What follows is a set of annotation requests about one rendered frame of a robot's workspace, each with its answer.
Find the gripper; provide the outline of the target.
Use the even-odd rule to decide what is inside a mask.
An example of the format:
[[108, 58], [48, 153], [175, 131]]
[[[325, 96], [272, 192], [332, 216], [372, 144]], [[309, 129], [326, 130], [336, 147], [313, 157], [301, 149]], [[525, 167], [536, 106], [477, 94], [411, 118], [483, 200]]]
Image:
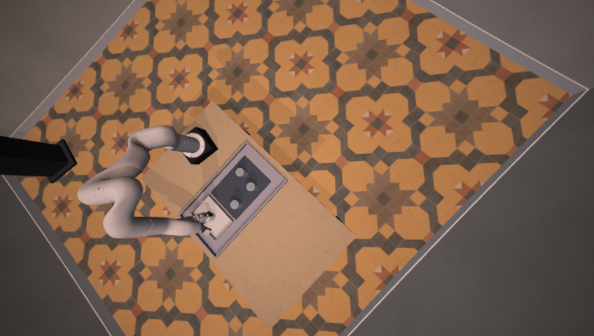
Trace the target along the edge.
[[207, 213], [203, 212], [203, 213], [199, 213], [197, 215], [195, 215], [196, 218], [198, 219], [198, 221], [202, 224], [204, 224], [205, 220], [209, 217], [209, 216], [213, 216], [213, 213], [210, 213], [210, 211], [208, 211]]

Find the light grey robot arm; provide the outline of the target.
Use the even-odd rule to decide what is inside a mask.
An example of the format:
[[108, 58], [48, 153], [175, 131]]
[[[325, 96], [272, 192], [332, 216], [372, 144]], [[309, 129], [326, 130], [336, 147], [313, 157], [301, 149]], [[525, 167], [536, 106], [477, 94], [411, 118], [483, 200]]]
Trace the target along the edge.
[[115, 202], [103, 220], [104, 229], [109, 236], [118, 239], [150, 235], [185, 236], [194, 235], [200, 230], [208, 236], [212, 231], [198, 222], [196, 216], [178, 219], [134, 216], [143, 194], [142, 184], [135, 177], [149, 163], [149, 151], [169, 146], [164, 148], [183, 152], [190, 158], [196, 158], [204, 152], [205, 141], [199, 134], [176, 133], [169, 125], [158, 125], [131, 133], [128, 149], [123, 156], [79, 188], [77, 197], [84, 204], [99, 206]]

